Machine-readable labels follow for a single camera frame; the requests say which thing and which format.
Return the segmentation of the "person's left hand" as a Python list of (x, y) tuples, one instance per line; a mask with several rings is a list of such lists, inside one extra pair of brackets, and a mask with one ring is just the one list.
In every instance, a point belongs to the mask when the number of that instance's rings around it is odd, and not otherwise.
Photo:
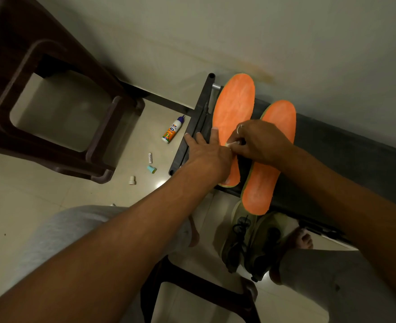
[(212, 188), (225, 182), (231, 170), (232, 151), (225, 146), (210, 152), (190, 152), (181, 173), (192, 182)]

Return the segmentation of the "person's right hand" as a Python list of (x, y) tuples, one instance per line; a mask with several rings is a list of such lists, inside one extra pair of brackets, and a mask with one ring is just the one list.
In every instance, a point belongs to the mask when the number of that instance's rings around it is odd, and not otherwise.
[(253, 120), (251, 130), (250, 152), (241, 156), (284, 172), (294, 151), (293, 143), (272, 123)]

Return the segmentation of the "orange shoe insole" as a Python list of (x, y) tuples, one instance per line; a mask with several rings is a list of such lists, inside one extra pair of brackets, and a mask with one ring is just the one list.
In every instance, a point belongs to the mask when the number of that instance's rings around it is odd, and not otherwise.
[(255, 84), (248, 74), (234, 75), (222, 88), (213, 111), (212, 127), (218, 128), (224, 146), (239, 123), (251, 118), (255, 104)]
[[(294, 143), (297, 113), (291, 102), (276, 101), (264, 111), (260, 119), (274, 124), (292, 144)], [(241, 201), (247, 212), (256, 216), (267, 213), (279, 176), (280, 171), (276, 168), (252, 162), (241, 194)]]

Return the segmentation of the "person's right forearm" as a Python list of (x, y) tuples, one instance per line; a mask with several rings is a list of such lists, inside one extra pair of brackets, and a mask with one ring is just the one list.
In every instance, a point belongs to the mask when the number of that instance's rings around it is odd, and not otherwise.
[(288, 144), (279, 170), (331, 217), (396, 292), (396, 204)]

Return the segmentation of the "person's left forearm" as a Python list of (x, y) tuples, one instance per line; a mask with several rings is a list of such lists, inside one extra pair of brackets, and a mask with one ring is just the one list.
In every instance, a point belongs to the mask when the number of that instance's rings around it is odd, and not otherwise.
[(188, 163), (0, 297), (0, 323), (116, 323), (165, 247), (229, 168)]

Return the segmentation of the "white glue bottle orange label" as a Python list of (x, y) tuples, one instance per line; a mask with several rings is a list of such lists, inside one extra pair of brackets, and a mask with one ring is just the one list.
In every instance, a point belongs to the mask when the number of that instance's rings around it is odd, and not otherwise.
[(169, 144), (178, 130), (181, 128), (181, 126), (184, 124), (185, 120), (185, 115), (180, 116), (178, 119), (176, 119), (173, 124), (168, 128), (166, 133), (162, 137), (162, 141), (165, 142), (166, 144)]

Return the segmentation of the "olive shoe with black laces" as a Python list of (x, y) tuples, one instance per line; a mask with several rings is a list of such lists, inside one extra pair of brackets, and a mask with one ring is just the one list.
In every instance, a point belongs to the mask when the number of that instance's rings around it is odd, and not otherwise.
[(220, 256), (228, 272), (235, 273), (244, 262), (257, 219), (244, 208), (242, 201), (234, 206), (231, 216), (232, 221)]

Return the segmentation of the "black shoe rack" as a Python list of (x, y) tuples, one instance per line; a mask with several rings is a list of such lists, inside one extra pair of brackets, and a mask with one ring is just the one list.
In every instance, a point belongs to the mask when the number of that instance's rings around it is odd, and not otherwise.
[[(198, 110), (176, 103), (171, 107), (191, 117), (186, 132), (201, 132), (208, 141), (213, 115), (209, 102), (215, 74), (210, 73), (197, 101)], [(321, 121), (297, 114), (294, 145), (306, 150), (316, 159), (347, 179), (373, 191), (396, 204), (396, 148), (342, 130)], [(169, 170), (172, 176), (189, 158), (189, 147), (182, 141)], [(252, 161), (238, 158), (240, 183), (232, 188), (216, 189), (240, 197)], [(299, 220), (300, 225), (314, 233), (353, 245), (342, 229), (295, 184), (280, 174), (271, 200), (270, 211), (278, 211)]]

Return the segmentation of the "person's right foot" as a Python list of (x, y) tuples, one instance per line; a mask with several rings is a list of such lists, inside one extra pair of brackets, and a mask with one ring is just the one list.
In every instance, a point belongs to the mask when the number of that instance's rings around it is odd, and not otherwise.
[(292, 249), (313, 249), (313, 240), (305, 229), (298, 227), (292, 231), (275, 250), (275, 262), (269, 270), (269, 277), (273, 283), (282, 285), (280, 277), (280, 264), (284, 255)]

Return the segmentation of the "brown plastic seat stool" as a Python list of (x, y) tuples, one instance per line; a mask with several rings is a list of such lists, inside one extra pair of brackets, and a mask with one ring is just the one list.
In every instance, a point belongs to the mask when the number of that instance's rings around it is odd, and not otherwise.
[(141, 288), (141, 310), (145, 323), (151, 323), (158, 293), (164, 282), (237, 314), (245, 323), (261, 323), (255, 306), (258, 290), (252, 281), (240, 277), (242, 293), (232, 292), (174, 265), (168, 256), (154, 266)]

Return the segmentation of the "grey shorts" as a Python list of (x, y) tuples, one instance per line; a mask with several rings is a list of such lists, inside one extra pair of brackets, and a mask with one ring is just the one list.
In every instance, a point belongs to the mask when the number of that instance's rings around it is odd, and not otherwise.
[[(86, 205), (53, 215), (25, 246), (11, 285), (127, 207)], [(360, 251), (301, 249), (283, 255), (282, 285), (312, 300), (329, 323), (396, 323), (396, 294)]]

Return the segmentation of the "large brown plastic stool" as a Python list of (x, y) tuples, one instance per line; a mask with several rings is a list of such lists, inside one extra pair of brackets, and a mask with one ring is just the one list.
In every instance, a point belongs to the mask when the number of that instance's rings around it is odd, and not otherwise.
[[(111, 98), (85, 151), (78, 152), (15, 127), (10, 113), (33, 74), (45, 78), (77, 71)], [(107, 183), (115, 166), (104, 163), (109, 143), (136, 99), (36, 0), (0, 0), (0, 154), (35, 162), (55, 172)]]

